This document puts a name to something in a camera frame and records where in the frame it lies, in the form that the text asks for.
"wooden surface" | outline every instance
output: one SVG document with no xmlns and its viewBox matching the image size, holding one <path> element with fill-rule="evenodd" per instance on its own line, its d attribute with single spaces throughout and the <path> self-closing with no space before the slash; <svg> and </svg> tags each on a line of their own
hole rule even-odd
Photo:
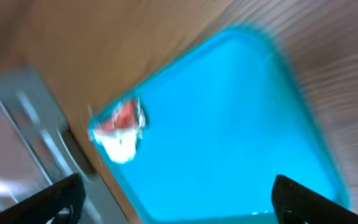
<svg viewBox="0 0 358 224">
<path fill-rule="evenodd" d="M 358 213 L 358 1 L 33 0 L 24 14 L 6 60 L 38 68 L 128 217 L 134 209 L 88 141 L 89 108 L 232 23 L 265 29 L 288 54 Z"/>
</svg>

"red and white object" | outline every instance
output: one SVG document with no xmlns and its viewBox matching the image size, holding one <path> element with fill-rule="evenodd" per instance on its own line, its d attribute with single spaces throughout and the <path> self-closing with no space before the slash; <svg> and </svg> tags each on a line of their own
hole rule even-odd
<svg viewBox="0 0 358 224">
<path fill-rule="evenodd" d="M 92 130 L 94 140 L 102 145 L 113 162 L 123 164 L 136 155 L 136 142 L 142 137 L 145 116 L 138 99 L 119 103 L 107 120 Z"/>
</svg>

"wooden table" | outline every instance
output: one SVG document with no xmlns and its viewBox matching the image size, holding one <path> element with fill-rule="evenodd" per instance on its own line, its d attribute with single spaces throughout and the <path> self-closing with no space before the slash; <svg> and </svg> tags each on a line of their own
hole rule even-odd
<svg viewBox="0 0 358 224">
<path fill-rule="evenodd" d="M 86 124 L 136 83 L 228 24 L 269 32 L 298 74 L 358 213 L 358 1 L 33 0 L 1 63 L 32 63 L 128 217 L 132 205 Z"/>
</svg>

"candy wrapper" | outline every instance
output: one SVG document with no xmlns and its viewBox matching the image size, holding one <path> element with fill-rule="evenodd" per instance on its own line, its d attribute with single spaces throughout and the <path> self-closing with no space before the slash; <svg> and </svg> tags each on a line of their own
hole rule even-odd
<svg viewBox="0 0 358 224">
<path fill-rule="evenodd" d="M 139 99 L 119 103 L 111 117 L 95 125 L 93 139 L 104 147 L 113 162 L 123 164 L 136 155 L 136 142 L 142 137 L 145 116 Z"/>
</svg>

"red object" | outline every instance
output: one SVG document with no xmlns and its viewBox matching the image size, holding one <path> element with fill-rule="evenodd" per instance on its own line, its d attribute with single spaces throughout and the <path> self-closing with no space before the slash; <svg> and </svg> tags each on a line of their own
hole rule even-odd
<svg viewBox="0 0 358 224">
<path fill-rule="evenodd" d="M 135 100 L 125 101 L 112 112 L 112 116 L 103 121 L 96 130 L 112 132 L 117 129 L 127 129 L 136 126 Z"/>
</svg>

